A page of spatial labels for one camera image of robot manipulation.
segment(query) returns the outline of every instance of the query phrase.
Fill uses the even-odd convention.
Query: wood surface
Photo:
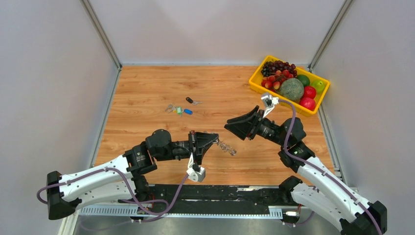
[[[187,140],[190,130],[219,134],[236,149],[236,156],[213,145],[202,166],[206,185],[279,185],[295,174],[279,159],[279,146],[260,136],[242,141],[224,129],[226,120],[246,114],[255,105],[263,108],[261,94],[250,89],[248,80],[256,67],[246,66],[131,66],[123,67],[95,165],[105,163],[140,144],[157,129],[166,129],[173,141]],[[185,98],[202,101],[191,105]],[[167,113],[167,105],[193,111],[192,115]],[[278,105],[268,116],[277,124],[292,115]],[[322,127],[317,115],[299,115],[307,137],[303,140],[333,171]],[[187,160],[158,162],[158,170],[146,174],[150,184],[178,184]]]

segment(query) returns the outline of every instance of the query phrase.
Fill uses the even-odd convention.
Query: robotic arm
[[[148,196],[148,183],[144,174],[157,169],[156,161],[181,160],[189,158],[187,173],[189,179],[201,182],[205,169],[200,167],[207,150],[218,142],[218,134],[190,131],[187,141],[172,142],[170,133],[157,130],[140,145],[134,146],[117,158],[73,174],[61,175],[58,171],[47,175],[49,219],[61,219],[90,204],[117,199],[131,199],[130,188],[143,201]],[[122,180],[125,176],[128,186]]]
[[[332,174],[309,149],[302,139],[306,136],[299,118],[286,120],[281,126],[265,118],[278,104],[278,98],[266,93],[262,96],[265,110],[256,106],[249,113],[229,119],[225,129],[240,139],[253,140],[259,135],[281,146],[278,155],[286,167],[308,179],[319,191],[313,190],[292,176],[280,188],[296,203],[305,205],[333,224],[343,235],[377,235],[373,217],[384,234],[387,228],[387,210],[379,201],[369,202]],[[287,132],[292,128],[288,141]]]

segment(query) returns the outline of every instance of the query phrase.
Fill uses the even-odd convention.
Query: melon
[[[280,94],[292,101],[300,100],[304,94],[304,86],[301,81],[296,78],[287,79],[279,88]]]

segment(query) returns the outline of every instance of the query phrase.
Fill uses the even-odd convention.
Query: gray floor
[[[301,220],[310,210],[301,211]],[[290,228],[280,221],[269,219],[206,219],[164,218],[151,223],[128,223],[109,230],[90,232],[79,227],[79,222],[89,229],[107,228],[125,221],[128,217],[80,216],[74,235],[339,235],[340,232],[318,215],[302,227]]]

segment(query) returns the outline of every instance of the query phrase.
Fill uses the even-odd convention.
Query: fruit basket
[[[269,61],[278,61],[278,60],[279,60],[278,58],[275,58],[271,55],[268,55],[267,57],[265,57],[264,61],[262,61],[261,65],[256,69],[255,73],[249,79],[249,85],[250,85],[251,89],[258,92],[258,93],[261,93],[261,94],[263,94],[265,92],[269,92],[273,96],[276,96],[280,99],[284,99],[284,100],[288,100],[288,101],[292,102],[293,105],[296,108],[297,113],[300,113],[304,116],[308,117],[308,116],[314,115],[317,112],[317,110],[319,109],[319,107],[322,103],[324,95],[326,94],[327,89],[330,86],[330,82],[325,80],[324,78],[321,78],[321,77],[319,77],[315,74],[307,72],[307,71],[305,71],[301,68],[295,68],[295,70],[297,71],[297,75],[300,75],[300,74],[306,75],[309,78],[310,83],[313,83],[315,81],[321,81],[324,84],[324,90],[314,97],[314,100],[316,102],[315,108],[313,110],[309,110],[309,109],[301,106],[298,101],[289,100],[289,99],[283,97],[282,95],[277,94],[276,92],[270,91],[270,90],[268,90],[267,88],[265,88],[261,85],[261,82],[263,81],[263,77],[264,77],[261,73],[261,70],[262,70],[264,64],[266,62],[269,62]],[[284,105],[284,106],[289,107],[288,104],[285,104],[285,103],[281,103],[281,104]]]

